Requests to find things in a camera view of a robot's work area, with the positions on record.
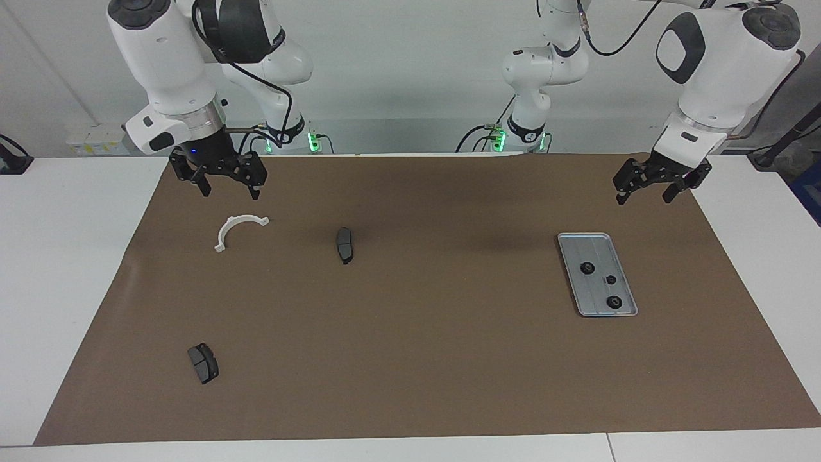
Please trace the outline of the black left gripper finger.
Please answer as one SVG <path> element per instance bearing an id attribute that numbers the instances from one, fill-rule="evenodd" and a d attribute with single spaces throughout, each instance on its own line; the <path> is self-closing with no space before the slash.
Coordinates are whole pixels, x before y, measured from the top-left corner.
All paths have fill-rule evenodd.
<path id="1" fill-rule="evenodd" d="M 629 197 L 636 191 L 648 187 L 649 182 L 645 175 L 646 166 L 637 160 L 627 160 L 613 176 L 613 186 L 616 188 L 616 202 L 625 205 Z"/>
<path id="2" fill-rule="evenodd" d="M 700 187 L 712 168 L 712 164 L 710 164 L 708 160 L 703 160 L 696 169 L 683 176 L 676 176 L 664 191 L 662 195 L 663 201 L 666 204 L 670 204 L 680 193 Z"/>

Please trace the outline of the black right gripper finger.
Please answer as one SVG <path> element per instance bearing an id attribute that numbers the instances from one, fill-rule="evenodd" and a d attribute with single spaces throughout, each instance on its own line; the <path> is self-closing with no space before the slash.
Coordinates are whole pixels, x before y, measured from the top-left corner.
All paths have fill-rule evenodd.
<path id="1" fill-rule="evenodd" d="M 205 166 L 200 166 L 197 167 L 197 169 L 193 169 L 188 163 L 187 158 L 178 153 L 172 153 L 169 155 L 169 163 L 173 168 L 174 175 L 176 175 L 179 181 L 190 182 L 199 188 L 199 191 L 203 197 L 209 197 L 212 192 L 212 188 L 206 178 L 207 169 L 205 169 Z"/>
<path id="2" fill-rule="evenodd" d="M 235 181 L 246 185 L 253 201 L 258 201 L 260 190 L 265 185 L 267 179 L 267 169 L 258 153 L 246 153 L 237 155 L 235 158 L 237 166 L 233 169 Z"/>

